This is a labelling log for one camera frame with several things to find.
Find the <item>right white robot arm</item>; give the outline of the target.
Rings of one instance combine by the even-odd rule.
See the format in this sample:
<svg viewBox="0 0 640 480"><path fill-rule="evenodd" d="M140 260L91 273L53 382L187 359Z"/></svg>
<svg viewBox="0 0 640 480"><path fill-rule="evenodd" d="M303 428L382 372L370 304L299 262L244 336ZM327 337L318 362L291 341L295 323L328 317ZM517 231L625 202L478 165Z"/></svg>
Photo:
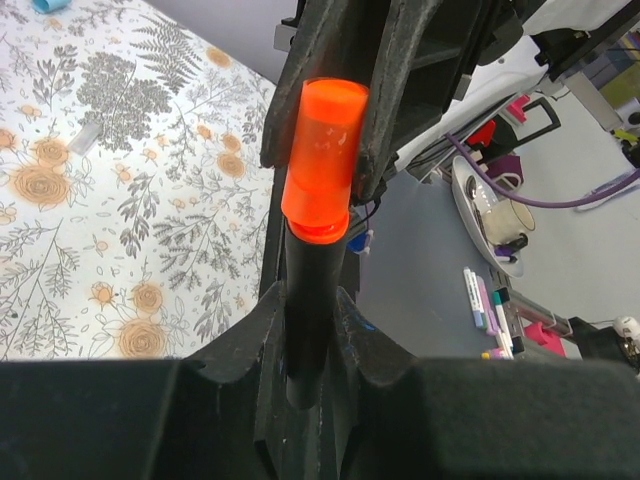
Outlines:
<svg viewBox="0 0 640 480"><path fill-rule="evenodd" d="M288 163L303 83L365 85L353 193L451 153L515 98L567 77L639 19L635 1L303 1L260 161Z"/></svg>

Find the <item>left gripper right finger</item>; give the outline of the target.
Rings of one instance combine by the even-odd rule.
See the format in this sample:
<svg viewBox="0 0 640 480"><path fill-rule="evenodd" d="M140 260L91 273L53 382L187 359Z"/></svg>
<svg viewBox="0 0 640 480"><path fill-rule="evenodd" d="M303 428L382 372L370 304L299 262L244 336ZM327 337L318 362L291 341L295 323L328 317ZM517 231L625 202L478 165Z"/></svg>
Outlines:
<svg viewBox="0 0 640 480"><path fill-rule="evenodd" d="M343 479L635 479L639 383L602 361L419 359L337 294Z"/></svg>

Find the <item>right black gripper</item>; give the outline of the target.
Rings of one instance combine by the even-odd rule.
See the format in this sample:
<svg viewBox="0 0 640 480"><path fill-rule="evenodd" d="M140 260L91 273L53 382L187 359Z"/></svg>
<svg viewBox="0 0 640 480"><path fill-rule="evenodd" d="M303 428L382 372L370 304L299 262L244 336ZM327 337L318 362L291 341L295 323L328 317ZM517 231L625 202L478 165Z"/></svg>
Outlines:
<svg viewBox="0 0 640 480"><path fill-rule="evenodd" d="M276 28L289 53L308 1ZM354 197L370 200L398 148L435 125L464 78L522 37L514 1L347 1L345 71L370 89Z"/></svg>

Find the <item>black orange highlighter pen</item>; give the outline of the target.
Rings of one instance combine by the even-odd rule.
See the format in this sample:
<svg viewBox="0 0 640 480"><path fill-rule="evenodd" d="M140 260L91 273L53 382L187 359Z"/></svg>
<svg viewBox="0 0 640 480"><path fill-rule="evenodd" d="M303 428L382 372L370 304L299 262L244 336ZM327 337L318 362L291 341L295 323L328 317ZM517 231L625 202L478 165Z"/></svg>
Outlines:
<svg viewBox="0 0 640 480"><path fill-rule="evenodd" d="M320 398L346 242L313 244L285 231L286 395L298 409Z"/></svg>

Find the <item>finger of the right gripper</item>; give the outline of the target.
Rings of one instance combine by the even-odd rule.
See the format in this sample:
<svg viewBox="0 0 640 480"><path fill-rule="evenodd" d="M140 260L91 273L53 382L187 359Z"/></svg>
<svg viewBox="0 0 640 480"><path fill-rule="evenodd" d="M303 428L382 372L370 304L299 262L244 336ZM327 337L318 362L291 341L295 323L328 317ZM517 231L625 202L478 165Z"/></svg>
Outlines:
<svg viewBox="0 0 640 480"><path fill-rule="evenodd" d="M345 71L347 1L308 1L264 120L261 165L288 163L303 83Z"/></svg>

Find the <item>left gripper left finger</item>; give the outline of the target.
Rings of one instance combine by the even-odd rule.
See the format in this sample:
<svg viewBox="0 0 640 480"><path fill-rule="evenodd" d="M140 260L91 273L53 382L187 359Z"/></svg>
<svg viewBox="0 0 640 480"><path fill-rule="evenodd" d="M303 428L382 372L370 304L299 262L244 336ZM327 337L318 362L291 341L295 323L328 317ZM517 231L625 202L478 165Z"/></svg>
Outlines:
<svg viewBox="0 0 640 480"><path fill-rule="evenodd" d="M5 362L5 479L259 479L254 440L274 284L241 321L185 359Z"/></svg>

